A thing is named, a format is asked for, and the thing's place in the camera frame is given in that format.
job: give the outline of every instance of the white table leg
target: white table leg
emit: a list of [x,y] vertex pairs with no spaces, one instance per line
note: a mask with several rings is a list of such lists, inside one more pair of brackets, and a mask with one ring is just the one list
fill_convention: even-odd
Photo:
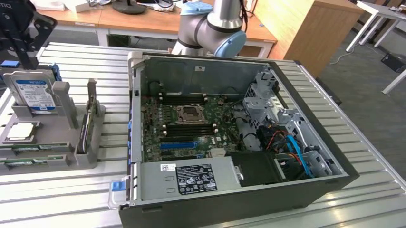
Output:
[[366,41],[369,40],[370,36],[373,35],[374,31],[377,30],[379,24],[382,23],[383,17],[379,18],[377,23],[374,24],[373,28],[370,29],[367,35],[363,37],[362,41],[359,42],[361,45],[366,44]]
[[399,24],[399,20],[397,20],[393,25],[390,26],[390,28],[386,30],[386,32],[383,33],[382,37],[379,38],[378,42],[375,43],[374,47],[377,48],[381,44],[381,42],[383,41],[385,37],[387,36],[387,34],[391,32],[391,30],[394,29],[394,27]]
[[99,39],[99,45],[108,47],[108,29],[106,28],[96,28],[96,33],[98,33],[98,39]]
[[258,54],[259,58],[267,58],[269,53],[271,52],[273,49],[273,45],[274,45],[273,43],[265,43]]
[[375,18],[377,18],[377,14],[373,14],[373,15],[370,16],[370,18],[367,19],[366,24],[363,25],[362,29],[359,30],[359,32],[358,32],[355,38],[353,39],[353,41],[351,41],[351,43],[350,43],[350,45],[349,45],[349,47],[347,47],[347,49],[346,49],[346,52],[350,52],[350,51],[351,51],[353,47],[355,46],[357,41],[359,40],[361,36],[362,36],[363,33],[366,32],[366,30],[367,30],[367,28],[370,27],[371,23],[374,22],[374,19],[375,19]]
[[389,94],[389,92],[394,89],[394,87],[401,83],[403,78],[406,77],[406,70],[401,73],[401,75],[394,79],[394,81],[389,84],[389,86],[382,90],[383,94]]

